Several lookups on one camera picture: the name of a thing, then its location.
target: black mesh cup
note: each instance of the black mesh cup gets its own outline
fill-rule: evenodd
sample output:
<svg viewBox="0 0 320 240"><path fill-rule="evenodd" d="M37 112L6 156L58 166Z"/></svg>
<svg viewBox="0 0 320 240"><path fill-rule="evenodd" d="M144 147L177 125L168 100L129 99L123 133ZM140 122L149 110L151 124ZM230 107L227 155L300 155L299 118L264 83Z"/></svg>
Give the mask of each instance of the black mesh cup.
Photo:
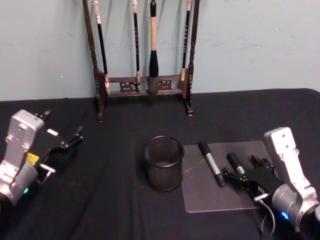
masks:
<svg viewBox="0 0 320 240"><path fill-rule="evenodd" d="M144 159L149 183L155 190L168 192L181 184L184 154L184 147L171 137L151 139L145 147Z"/></svg>

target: black tablecloth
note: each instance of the black tablecloth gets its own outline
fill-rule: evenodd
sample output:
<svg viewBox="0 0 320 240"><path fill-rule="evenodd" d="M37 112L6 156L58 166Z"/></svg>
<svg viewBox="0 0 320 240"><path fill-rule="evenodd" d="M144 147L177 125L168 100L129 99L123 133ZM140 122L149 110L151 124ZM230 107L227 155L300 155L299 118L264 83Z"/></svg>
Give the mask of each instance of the black tablecloth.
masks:
<svg viewBox="0 0 320 240"><path fill-rule="evenodd" d="M187 213L181 186L153 190L142 153L152 137L169 135L183 145L263 140L277 127L292 129L304 174L320 193L320 95L309 89L274 89L193 95L187 117L179 97L113 98L97 123L95 100L0 102L0 156L10 116L52 110L47 126L68 137L83 125L83 143L37 191L16 206L6 240L260 239L263 214L254 210ZM302 239L277 218L268 239Z"/></svg>

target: brush rack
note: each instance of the brush rack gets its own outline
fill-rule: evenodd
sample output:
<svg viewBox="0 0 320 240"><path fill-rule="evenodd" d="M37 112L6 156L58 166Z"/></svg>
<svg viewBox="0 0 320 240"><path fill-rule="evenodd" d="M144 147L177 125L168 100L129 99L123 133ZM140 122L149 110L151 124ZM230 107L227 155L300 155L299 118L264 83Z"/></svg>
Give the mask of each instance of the brush rack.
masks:
<svg viewBox="0 0 320 240"><path fill-rule="evenodd" d="M105 88L105 74L99 70L97 64L97 56L95 53L94 36L92 32L88 0L82 0L84 17L86 23L86 30L89 40L89 48L91 51L91 58L93 64L93 76L97 94L97 120L103 122L104 110L107 105L108 98L114 97L129 97L129 96L146 96L148 90L141 89L138 91L137 78L134 77L110 77L109 83L120 85L120 91L110 91L110 96L107 95ZM194 58L195 58L195 47L197 40L198 31L198 18L199 18L199 4L200 0L194 0L193 9L193 20L192 20L192 31L191 31L191 46L190 46L190 57L188 67L185 69L185 78L183 83L181 82L181 75L165 75L159 76L159 91L157 95L180 95L181 100L184 101L186 113L188 116L193 116L194 111L192 108L192 85L194 78ZM147 82L148 77L142 76L140 78L141 83ZM181 84L179 88L172 88L172 81L179 81Z"/></svg>

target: black marker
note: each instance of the black marker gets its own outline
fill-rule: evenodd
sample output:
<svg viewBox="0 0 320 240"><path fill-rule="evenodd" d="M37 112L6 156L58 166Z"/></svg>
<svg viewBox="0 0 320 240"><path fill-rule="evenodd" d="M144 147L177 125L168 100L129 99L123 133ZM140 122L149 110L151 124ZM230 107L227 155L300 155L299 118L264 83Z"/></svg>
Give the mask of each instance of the black marker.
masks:
<svg viewBox="0 0 320 240"><path fill-rule="evenodd" d="M213 176L218 183L220 188L224 188L226 186L224 177L222 176L214 157L212 156L212 153L210 151L210 148L208 147L208 144L204 141L199 142L198 144L199 149L202 153L202 155L205 157L206 162L209 164L209 167L213 173Z"/></svg>
<svg viewBox="0 0 320 240"><path fill-rule="evenodd" d="M238 156L236 155L235 152L230 152L226 158L228 159L230 165L232 168L239 174L243 175L245 173L245 170L243 166L241 165Z"/></svg>

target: cable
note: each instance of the cable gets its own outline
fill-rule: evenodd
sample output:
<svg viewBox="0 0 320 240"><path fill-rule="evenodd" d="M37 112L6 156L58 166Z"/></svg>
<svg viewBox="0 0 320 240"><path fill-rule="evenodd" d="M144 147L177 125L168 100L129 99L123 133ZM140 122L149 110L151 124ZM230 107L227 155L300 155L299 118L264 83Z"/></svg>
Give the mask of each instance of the cable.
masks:
<svg viewBox="0 0 320 240"><path fill-rule="evenodd" d="M275 215L274 215L274 213L272 212L271 208L270 208L267 204L264 203L264 201L262 201L261 199L259 199L259 200L257 201L257 203L260 203L261 205L263 205L263 206L269 211L269 213L270 213L270 215L271 215L271 217L272 217L272 231L271 231L269 234L265 234L265 233L264 233L264 224L265 224L265 221L266 221L267 216L268 216L267 213L265 214L265 216L264 216L264 218L263 218L263 220L262 220L262 222L261 222L261 227L260 227L261 233L262 233L264 236L266 236L266 237L270 237L270 236L272 236L272 234L274 234L275 229L276 229Z"/></svg>

